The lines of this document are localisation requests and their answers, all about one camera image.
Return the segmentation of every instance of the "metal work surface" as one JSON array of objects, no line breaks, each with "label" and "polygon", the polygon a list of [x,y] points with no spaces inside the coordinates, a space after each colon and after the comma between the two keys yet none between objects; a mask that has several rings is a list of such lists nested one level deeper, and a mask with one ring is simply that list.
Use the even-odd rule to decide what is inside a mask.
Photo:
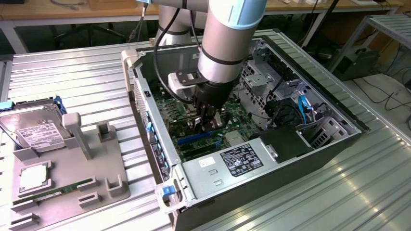
[{"label": "metal work surface", "polygon": [[411,49],[411,17],[398,15],[372,15],[368,24]]},{"label": "metal work surface", "polygon": [[[411,226],[411,150],[400,131],[390,129],[352,97],[348,88],[284,37],[270,35],[371,131],[318,171],[248,203],[196,230],[406,230]],[[111,121],[118,129],[131,197],[47,229],[171,230],[159,211],[155,180],[126,94],[120,52],[131,45],[16,55],[8,96],[16,101],[59,93],[68,112],[79,112],[84,130]],[[11,142],[1,140],[0,216],[8,213]],[[0,229],[7,228],[0,219]]]}]

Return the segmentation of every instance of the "metal rack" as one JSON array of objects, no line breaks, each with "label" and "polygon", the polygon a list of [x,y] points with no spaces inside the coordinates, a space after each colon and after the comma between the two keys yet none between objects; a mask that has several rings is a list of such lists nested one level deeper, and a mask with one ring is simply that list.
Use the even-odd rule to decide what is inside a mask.
[{"label": "metal rack", "polygon": [[[359,39],[367,26],[372,26],[375,30],[384,33],[408,49],[411,49],[411,17],[406,14],[396,15],[370,15],[366,16],[359,27],[356,28],[351,38],[348,39],[342,52],[332,58],[328,65],[328,70],[334,72],[338,67],[347,50],[352,47],[355,41]],[[364,41],[363,46],[368,46],[372,42],[376,33]]]}]

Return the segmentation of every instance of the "green circuit board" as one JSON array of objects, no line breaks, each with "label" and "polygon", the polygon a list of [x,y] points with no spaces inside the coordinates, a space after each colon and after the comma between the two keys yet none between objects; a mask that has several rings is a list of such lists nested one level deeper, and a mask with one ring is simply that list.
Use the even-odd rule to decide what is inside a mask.
[{"label": "green circuit board", "polygon": [[196,111],[192,105],[183,104],[176,99],[166,98],[163,96],[164,94],[155,95],[154,97],[174,145],[178,150],[178,154],[180,155],[183,161],[188,161],[231,147],[230,142],[226,139],[227,133],[235,130],[239,131],[240,136],[244,141],[247,141],[251,135],[260,131],[254,120],[248,116],[246,109],[236,101],[236,96],[232,95],[223,106],[226,112],[222,113],[222,117],[230,117],[227,126],[222,129],[211,131],[207,134],[207,137],[192,142],[179,144],[180,139],[196,136],[199,134],[199,132],[195,132],[187,126],[187,122],[198,117]]}]

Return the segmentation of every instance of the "blue memory slot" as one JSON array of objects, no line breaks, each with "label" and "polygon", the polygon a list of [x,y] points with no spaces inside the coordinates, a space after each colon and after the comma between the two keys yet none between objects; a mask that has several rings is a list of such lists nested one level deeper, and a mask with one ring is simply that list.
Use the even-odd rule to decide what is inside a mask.
[{"label": "blue memory slot", "polygon": [[211,137],[211,134],[212,134],[212,132],[210,131],[210,132],[202,133],[199,135],[184,137],[184,138],[178,140],[178,145],[182,145],[184,143],[190,143],[190,142],[198,141],[199,139]]}]

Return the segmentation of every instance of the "power supply label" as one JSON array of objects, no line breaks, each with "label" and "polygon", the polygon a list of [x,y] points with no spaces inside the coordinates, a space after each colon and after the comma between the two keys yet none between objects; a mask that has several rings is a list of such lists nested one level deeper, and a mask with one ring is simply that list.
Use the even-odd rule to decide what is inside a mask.
[{"label": "power supply label", "polygon": [[250,144],[231,149],[220,155],[234,177],[264,166]]},{"label": "power supply label", "polygon": [[17,133],[33,149],[45,148],[64,142],[53,123],[19,129]]}]

